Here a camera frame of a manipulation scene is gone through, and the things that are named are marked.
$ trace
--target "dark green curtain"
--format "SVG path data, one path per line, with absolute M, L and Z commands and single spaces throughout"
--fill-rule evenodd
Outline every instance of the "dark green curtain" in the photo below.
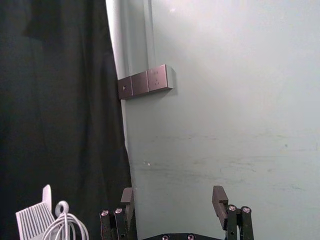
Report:
M 131 186 L 124 142 L 105 0 L 1 0 L 0 239 L 46 184 L 100 239 Z

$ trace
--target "screw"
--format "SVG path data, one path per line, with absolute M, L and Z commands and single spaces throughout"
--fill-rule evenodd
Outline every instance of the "screw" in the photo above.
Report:
M 109 214 L 109 211 L 108 210 L 104 210 L 101 212 L 101 216 L 106 216 Z
M 193 234 L 188 235 L 188 240 L 195 240 L 195 239 L 196 239 L 195 235 Z
M 229 210 L 230 210 L 230 211 L 235 211 L 236 209 L 237 209 L 236 206 L 233 206 L 233 205 L 230 205 L 230 206 L 229 206 Z
M 242 211 L 244 211 L 245 213 L 248 214 L 248 213 L 250 213 L 251 209 L 249 207 L 245 206 L 245 207 L 242 208 Z
M 116 214 L 120 214 L 122 212 L 122 208 L 117 208 L 116 210 L 115 210 L 115 213 Z

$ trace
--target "white cable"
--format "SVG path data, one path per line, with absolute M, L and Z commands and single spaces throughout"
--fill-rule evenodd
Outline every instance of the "white cable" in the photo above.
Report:
M 76 240 L 76 230 L 74 224 L 80 229 L 81 239 L 89 240 L 89 233 L 86 226 L 71 213 L 68 213 L 69 205 L 66 201 L 60 201 L 55 207 L 55 214 L 58 218 L 50 224 L 50 226 L 43 233 L 41 240 L 51 240 L 51 236 L 53 231 L 57 230 L 55 240 L 61 239 L 61 234 L 64 233 L 64 240 L 70 239 L 70 233 L 72 231 L 73 240 Z

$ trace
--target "bolt head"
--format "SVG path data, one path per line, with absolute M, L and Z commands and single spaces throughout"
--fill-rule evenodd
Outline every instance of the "bolt head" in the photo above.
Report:
M 250 213 L 251 209 L 249 207 L 243 207 L 242 211 L 244 211 L 245 213 Z
M 115 213 L 116 213 L 116 214 L 122 213 L 122 208 L 117 208 L 117 209 L 115 210 Z
M 109 214 L 109 211 L 108 210 L 104 210 L 101 212 L 101 216 L 106 216 Z
M 235 211 L 237 208 L 236 208 L 236 206 L 230 205 L 228 209 L 230 211 Z
M 195 240 L 195 239 L 196 239 L 195 235 L 193 234 L 188 235 L 188 240 Z

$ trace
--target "black metal frame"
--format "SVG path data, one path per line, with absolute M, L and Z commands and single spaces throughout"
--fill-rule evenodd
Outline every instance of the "black metal frame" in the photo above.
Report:
M 122 203 L 112 211 L 104 210 L 100 213 L 102 240 L 128 240 L 128 229 L 133 211 L 133 193 L 131 188 L 123 191 Z M 212 204 L 222 229 L 225 230 L 224 240 L 237 240 L 238 228 L 240 240 L 254 240 L 251 219 L 251 209 L 247 206 L 237 208 L 229 204 L 228 197 L 222 186 L 214 186 Z M 194 233 L 166 233 L 152 236 L 144 240 L 221 240 L 218 238 L 198 235 Z

